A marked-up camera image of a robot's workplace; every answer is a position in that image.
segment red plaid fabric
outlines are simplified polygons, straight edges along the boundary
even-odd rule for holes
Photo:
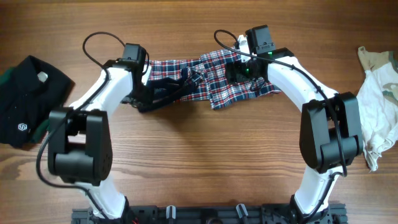
[[[224,108],[236,101],[255,98],[270,93],[280,93],[280,89],[260,78],[250,90],[251,82],[229,85],[225,77],[225,65],[240,60],[241,56],[229,50],[217,50],[204,54],[196,60],[167,60],[150,61],[152,70],[149,80],[160,80],[173,78],[178,80],[182,77],[181,70],[188,69],[188,80],[197,77],[197,89],[180,101],[188,100],[210,100],[211,108]]]

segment black cable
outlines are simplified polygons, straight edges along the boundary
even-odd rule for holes
[[[214,32],[214,39],[216,40],[217,44],[219,44],[220,46],[222,46],[222,47],[225,48],[226,50],[230,50],[230,51],[235,52],[235,53],[237,53],[237,54],[244,55],[244,56],[247,56],[247,57],[251,57],[252,60],[253,60],[253,58],[256,58],[256,59],[259,59],[259,60],[265,60],[266,62],[269,62],[269,63],[278,63],[279,65],[286,66],[286,67],[288,67],[288,68],[291,68],[292,70],[294,69],[294,70],[298,71],[299,73],[301,73],[301,74],[302,74],[302,75],[303,75],[303,76],[304,76],[304,77],[317,89],[317,92],[318,92],[319,94],[321,94],[321,96],[323,97],[323,99],[325,99],[325,103],[326,103],[326,105],[327,105],[327,107],[328,107],[330,116],[331,116],[331,118],[332,118],[332,120],[333,120],[333,122],[334,122],[334,124],[335,124],[335,131],[336,131],[338,149],[339,149],[339,153],[340,153],[340,162],[341,162],[341,166],[342,166],[342,168],[343,168],[343,173],[341,173],[341,172],[335,172],[335,173],[333,173],[333,174],[330,176],[329,181],[328,181],[328,185],[326,186],[326,189],[325,189],[326,191],[324,191],[324,193],[323,193],[323,195],[322,195],[322,197],[321,197],[321,200],[319,201],[319,203],[317,204],[317,206],[315,207],[315,209],[311,212],[311,214],[308,216],[308,218],[305,219],[305,220],[302,222],[302,223],[306,223],[307,221],[309,221],[309,220],[316,214],[316,212],[318,211],[318,209],[319,209],[319,208],[321,207],[321,205],[323,204],[323,201],[326,199],[327,193],[328,193],[329,190],[330,190],[331,183],[333,183],[333,181],[334,181],[334,179],[335,179],[335,175],[340,175],[340,176],[342,176],[342,177],[346,177],[346,176],[347,176],[347,166],[346,166],[346,161],[345,161],[345,157],[344,157],[344,153],[343,153],[343,144],[341,143],[341,133],[340,133],[340,129],[339,129],[339,124],[338,124],[338,120],[337,120],[336,111],[334,111],[334,109],[333,109],[333,107],[332,107],[332,105],[331,105],[331,103],[330,103],[328,97],[327,97],[326,94],[322,91],[322,89],[320,88],[320,86],[318,86],[317,83],[315,83],[315,81],[314,81],[311,77],[309,77],[303,70],[301,70],[301,69],[295,67],[294,65],[289,65],[289,64],[284,63],[284,62],[280,62],[280,61],[273,60],[273,59],[269,59],[269,58],[262,58],[262,57],[258,57],[258,56],[255,56],[255,55],[246,54],[246,53],[240,52],[240,51],[238,51],[238,50],[232,49],[232,48],[226,46],[225,44],[221,43],[221,42],[217,39],[217,33],[218,33],[218,32],[225,32],[225,30],[216,30],[216,31]]]
[[[142,75],[145,75],[145,73],[148,72],[148,68],[149,68],[149,53],[148,53],[148,52],[147,52],[147,58],[148,58],[148,61],[147,61],[147,69],[145,69],[145,71],[142,73]]]
[[[93,205],[95,206],[95,208],[102,214],[102,216],[104,216],[105,219],[109,220],[109,218],[106,216],[106,214],[103,212],[102,208],[97,204],[97,202],[94,200],[93,196],[90,194],[90,190],[86,189],[84,187],[81,186],[76,186],[76,185],[59,185],[59,184],[55,184],[55,183],[51,183],[50,181],[48,181],[42,174],[42,171],[40,170],[40,162],[42,160],[42,155],[44,152],[44,149],[46,147],[46,145],[49,143],[50,139],[52,138],[52,136],[54,135],[54,133],[57,132],[57,130],[63,125],[65,124],[68,119],[70,119],[73,115],[75,115],[77,112],[79,112],[81,109],[83,109],[85,106],[87,106],[88,104],[90,104],[90,102],[93,100],[93,98],[105,87],[105,85],[107,84],[107,82],[109,81],[109,71],[108,69],[100,64],[97,60],[95,60],[92,56],[90,56],[87,51],[86,51],[86,42],[87,40],[94,36],[94,35],[98,35],[98,34],[104,34],[104,35],[110,35],[112,37],[114,37],[115,39],[117,39],[120,43],[122,43],[123,46],[125,46],[124,42],[121,41],[119,39],[119,37],[115,36],[114,34],[108,33],[108,32],[95,32],[93,34],[90,34],[88,37],[86,37],[86,39],[83,41],[83,52],[85,53],[85,55],[92,60],[95,64],[97,64],[98,66],[100,66],[104,71],[105,71],[105,81],[101,84],[101,86],[78,108],[74,109],[72,112],[68,113],[66,115],[66,117],[64,117],[61,122],[59,122],[55,129],[49,133],[47,135],[47,137],[44,139],[39,152],[37,153],[37,158],[36,158],[36,173],[39,176],[39,179],[51,186],[51,187],[55,187],[55,188],[61,188],[61,189],[78,189],[78,190],[82,190],[84,191],[84,193],[86,193],[87,197],[93,202]]]

